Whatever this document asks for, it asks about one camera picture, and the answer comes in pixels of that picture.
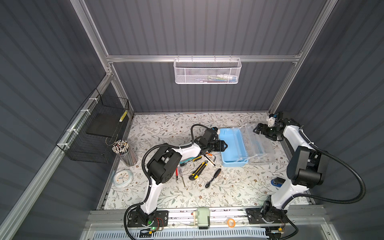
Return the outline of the blue plastic tool box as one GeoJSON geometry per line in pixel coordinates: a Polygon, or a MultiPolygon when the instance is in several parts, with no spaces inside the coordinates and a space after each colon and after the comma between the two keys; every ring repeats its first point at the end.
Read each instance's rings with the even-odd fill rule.
{"type": "Polygon", "coordinates": [[[243,167],[249,162],[242,132],[239,128],[219,129],[219,138],[228,145],[222,154],[223,166],[227,168],[243,167]]]}

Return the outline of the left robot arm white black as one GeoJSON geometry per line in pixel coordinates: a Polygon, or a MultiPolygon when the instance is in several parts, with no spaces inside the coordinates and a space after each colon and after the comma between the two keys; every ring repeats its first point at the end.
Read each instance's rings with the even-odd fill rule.
{"type": "Polygon", "coordinates": [[[224,152],[228,144],[219,139],[219,133],[216,127],[196,124],[191,127],[192,140],[188,145],[160,144],[150,148],[142,159],[142,170],[148,179],[148,187],[137,212],[144,217],[155,213],[163,185],[171,179],[181,161],[206,153],[224,152]]]}

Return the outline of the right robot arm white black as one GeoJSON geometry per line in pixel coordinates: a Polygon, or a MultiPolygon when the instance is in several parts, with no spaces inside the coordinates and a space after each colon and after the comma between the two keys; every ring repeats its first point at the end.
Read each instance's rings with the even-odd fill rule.
{"type": "Polygon", "coordinates": [[[304,137],[303,129],[293,119],[270,117],[274,124],[259,123],[253,130],[272,141],[288,141],[294,153],[287,166],[287,177],[280,189],[268,196],[264,202],[260,216],[267,223],[282,220],[286,207],[293,200],[295,194],[302,194],[307,190],[324,182],[329,157],[310,146],[312,142],[304,137]]]}

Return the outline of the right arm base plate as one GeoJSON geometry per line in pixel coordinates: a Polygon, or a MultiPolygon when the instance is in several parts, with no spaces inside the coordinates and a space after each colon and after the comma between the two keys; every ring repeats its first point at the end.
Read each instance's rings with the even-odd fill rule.
{"type": "Polygon", "coordinates": [[[286,224],[287,218],[282,210],[272,207],[266,211],[263,208],[248,208],[246,214],[250,224],[286,224]]]}

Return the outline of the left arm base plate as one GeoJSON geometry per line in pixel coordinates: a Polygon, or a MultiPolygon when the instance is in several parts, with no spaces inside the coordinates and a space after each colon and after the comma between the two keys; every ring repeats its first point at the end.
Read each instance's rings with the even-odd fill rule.
{"type": "Polygon", "coordinates": [[[141,210],[133,210],[128,214],[127,227],[166,227],[168,225],[169,211],[155,210],[147,215],[141,210]]]}

